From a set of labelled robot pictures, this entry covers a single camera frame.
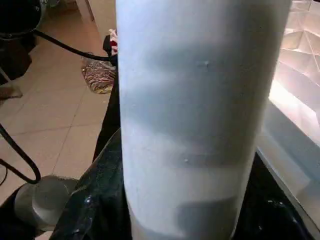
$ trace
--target white tube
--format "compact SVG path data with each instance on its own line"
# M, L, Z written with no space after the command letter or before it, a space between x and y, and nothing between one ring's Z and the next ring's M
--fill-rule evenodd
M232 235L290 0L117 0L137 240Z

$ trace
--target wall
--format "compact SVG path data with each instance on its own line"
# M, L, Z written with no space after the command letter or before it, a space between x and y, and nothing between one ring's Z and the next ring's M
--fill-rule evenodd
M116 28L116 0L89 0L101 39Z
M76 0L76 4L83 20L90 22L94 20L94 14L91 11L88 0Z

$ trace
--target white cylindrical container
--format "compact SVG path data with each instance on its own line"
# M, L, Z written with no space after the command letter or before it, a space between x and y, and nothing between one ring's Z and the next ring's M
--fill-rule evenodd
M135 240L227 240L291 0L117 0Z

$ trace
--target white cylinder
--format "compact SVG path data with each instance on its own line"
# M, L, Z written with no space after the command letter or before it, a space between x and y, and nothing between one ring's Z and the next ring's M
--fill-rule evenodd
M117 0L135 240L227 240L291 0Z

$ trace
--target tiled floor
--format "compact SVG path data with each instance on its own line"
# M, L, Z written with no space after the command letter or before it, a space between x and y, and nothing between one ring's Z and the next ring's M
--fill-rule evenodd
M96 26L78 13L45 22L42 30L86 52L103 54ZM15 80L24 96L0 102L0 122L38 165L42 176L79 178L92 162L109 95L92 93L81 75L81 57L45 40L31 52L27 73ZM0 138L0 158L33 178L32 171ZM0 179L4 170L0 169ZM9 172L0 204L24 182ZM49 239L50 232L37 238Z

